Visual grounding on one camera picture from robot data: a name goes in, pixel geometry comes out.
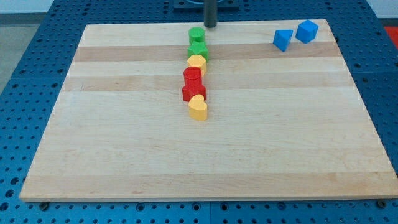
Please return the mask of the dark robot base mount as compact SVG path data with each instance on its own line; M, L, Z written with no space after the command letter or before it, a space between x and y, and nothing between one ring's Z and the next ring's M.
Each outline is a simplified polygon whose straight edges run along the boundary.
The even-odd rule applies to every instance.
M173 11L202 11L204 0L170 0L173 5ZM217 0L218 9L220 10L238 10L239 0Z

